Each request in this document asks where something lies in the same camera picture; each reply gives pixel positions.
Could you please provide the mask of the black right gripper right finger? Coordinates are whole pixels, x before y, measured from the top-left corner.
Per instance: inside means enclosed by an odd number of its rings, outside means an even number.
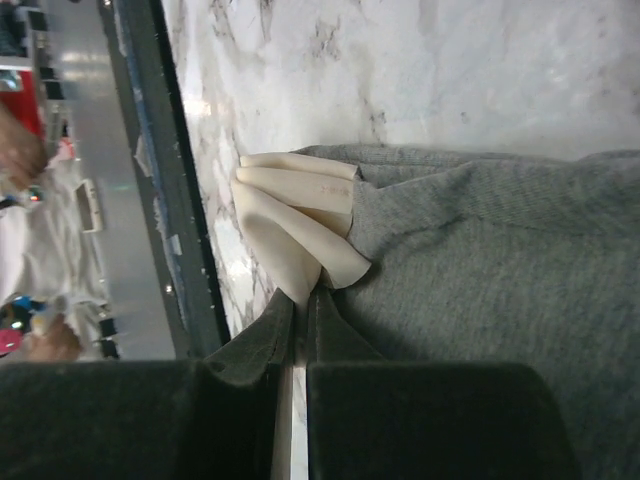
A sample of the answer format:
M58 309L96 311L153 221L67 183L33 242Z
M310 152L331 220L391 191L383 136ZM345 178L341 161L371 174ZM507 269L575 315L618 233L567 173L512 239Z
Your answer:
M513 363L392 361L316 289L308 310L313 479L576 479L558 406Z

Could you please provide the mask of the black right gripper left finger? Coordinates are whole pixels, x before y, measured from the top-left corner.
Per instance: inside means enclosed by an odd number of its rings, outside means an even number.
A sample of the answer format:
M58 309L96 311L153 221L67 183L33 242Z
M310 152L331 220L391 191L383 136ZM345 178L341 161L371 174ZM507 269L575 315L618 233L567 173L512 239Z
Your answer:
M286 479L294 306L205 359L1 370L5 479Z

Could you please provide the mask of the grey cream underwear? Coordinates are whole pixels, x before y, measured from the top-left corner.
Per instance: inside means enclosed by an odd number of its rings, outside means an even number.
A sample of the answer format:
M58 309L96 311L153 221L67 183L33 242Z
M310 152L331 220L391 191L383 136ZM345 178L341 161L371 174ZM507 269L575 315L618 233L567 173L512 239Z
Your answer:
M390 359L533 367L583 476L639 475L639 154L311 146L241 158L240 230Z

